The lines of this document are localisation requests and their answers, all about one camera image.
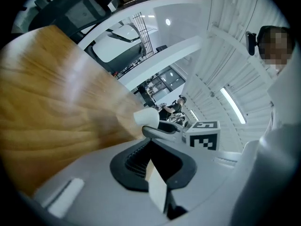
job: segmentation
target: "black seat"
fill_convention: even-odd
[[[108,1],[53,0],[35,16],[29,30],[55,24],[71,37],[87,27],[106,20],[111,15],[106,4]]]
[[[42,10],[44,7],[46,7],[49,4],[49,0],[35,0],[35,5],[37,5],[37,8],[39,10]]]

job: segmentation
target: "white ceiling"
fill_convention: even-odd
[[[162,44],[168,47],[191,38],[195,35],[200,35],[202,29],[200,27],[201,6],[197,4],[175,4],[167,5],[154,9],[158,31]],[[170,26],[166,24],[166,19],[171,21]],[[190,65],[198,58],[200,51],[186,56],[183,59],[175,62],[172,67],[180,70],[183,77],[186,78],[190,69]]]
[[[147,27],[149,27],[149,28],[154,28],[154,29],[157,29],[157,30],[158,30],[157,18],[156,18],[154,9],[144,10],[144,11],[141,12],[141,14],[142,14],[143,16],[145,16],[145,17],[143,18],[143,20],[144,20],[144,23],[145,23],[145,25],[146,25]]]

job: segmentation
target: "ceiling light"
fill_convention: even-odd
[[[198,121],[198,118],[197,118],[197,116],[193,113],[193,111],[190,110],[190,112],[191,112],[191,114],[194,116],[194,118],[196,118],[196,120]]]
[[[236,105],[236,103],[234,102],[234,100],[232,99],[232,97],[226,91],[225,87],[221,88],[221,93],[226,97],[227,101],[232,106],[232,108],[233,108],[234,112],[236,113],[236,115],[237,115],[240,123],[246,124],[246,120],[245,120],[244,116],[242,115],[240,109],[238,108],[238,106]]]
[[[171,21],[167,18],[167,19],[165,20],[165,23],[169,26],[169,25],[171,24]]]

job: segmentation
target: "dark hair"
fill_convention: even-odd
[[[187,101],[186,97],[184,97],[184,96],[181,96],[180,98],[183,100],[183,104],[185,104],[185,103],[186,103],[186,101]]]
[[[271,30],[277,29],[280,30],[283,33],[287,34],[287,40],[288,44],[292,45],[292,51],[295,47],[295,39],[292,36],[291,30],[286,27],[276,27],[276,26],[263,26],[261,27],[258,36],[257,36],[257,43],[258,43],[258,51],[260,54],[260,57],[262,59],[269,59],[266,58],[266,53],[265,53],[265,46],[264,44],[271,44],[272,43],[272,38],[271,38]]]

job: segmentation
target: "wood grain surface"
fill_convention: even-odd
[[[80,156],[137,138],[136,97],[57,27],[0,53],[0,153],[28,195]]]

